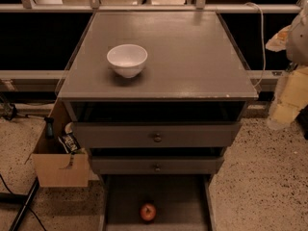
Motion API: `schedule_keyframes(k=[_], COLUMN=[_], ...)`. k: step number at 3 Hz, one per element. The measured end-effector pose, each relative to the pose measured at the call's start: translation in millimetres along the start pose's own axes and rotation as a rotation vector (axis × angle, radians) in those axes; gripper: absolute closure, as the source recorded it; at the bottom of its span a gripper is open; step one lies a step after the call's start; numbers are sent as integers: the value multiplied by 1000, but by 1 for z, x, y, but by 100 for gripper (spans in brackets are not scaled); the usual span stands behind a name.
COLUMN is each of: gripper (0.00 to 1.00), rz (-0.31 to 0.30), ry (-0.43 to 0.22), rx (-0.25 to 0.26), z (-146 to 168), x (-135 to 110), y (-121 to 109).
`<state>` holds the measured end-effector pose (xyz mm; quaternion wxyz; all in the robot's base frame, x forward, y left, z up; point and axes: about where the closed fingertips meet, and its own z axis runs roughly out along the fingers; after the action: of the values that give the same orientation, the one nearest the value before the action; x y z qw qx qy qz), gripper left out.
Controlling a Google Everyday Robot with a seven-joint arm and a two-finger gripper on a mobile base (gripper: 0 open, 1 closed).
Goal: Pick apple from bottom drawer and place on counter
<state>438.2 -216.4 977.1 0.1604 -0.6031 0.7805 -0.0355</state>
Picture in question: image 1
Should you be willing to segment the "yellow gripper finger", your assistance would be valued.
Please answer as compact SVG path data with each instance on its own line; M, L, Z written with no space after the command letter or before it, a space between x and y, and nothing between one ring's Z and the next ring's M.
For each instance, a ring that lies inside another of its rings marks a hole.
M291 26L288 25L279 30L267 43L266 48L269 51L279 52L286 49L286 42Z
M287 128L308 105L308 66L283 74L276 85L269 107L267 125L272 130Z

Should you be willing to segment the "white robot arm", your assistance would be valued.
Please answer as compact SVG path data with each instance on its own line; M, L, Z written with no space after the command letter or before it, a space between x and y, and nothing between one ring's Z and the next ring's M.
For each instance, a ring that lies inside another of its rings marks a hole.
M269 51L286 51L294 68L276 84L267 125L272 130L287 128L308 106L308 0L301 0L301 11L292 24L278 31L266 44Z

